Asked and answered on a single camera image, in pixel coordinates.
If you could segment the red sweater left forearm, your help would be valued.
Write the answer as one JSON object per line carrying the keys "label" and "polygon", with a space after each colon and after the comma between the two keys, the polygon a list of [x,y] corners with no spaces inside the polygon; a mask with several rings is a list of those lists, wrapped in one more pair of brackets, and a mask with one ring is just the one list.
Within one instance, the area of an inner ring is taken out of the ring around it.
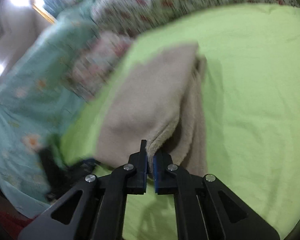
{"label": "red sweater left forearm", "polygon": [[32,221],[33,219],[19,213],[6,198],[0,195],[0,226],[11,239],[18,239],[21,231]]}

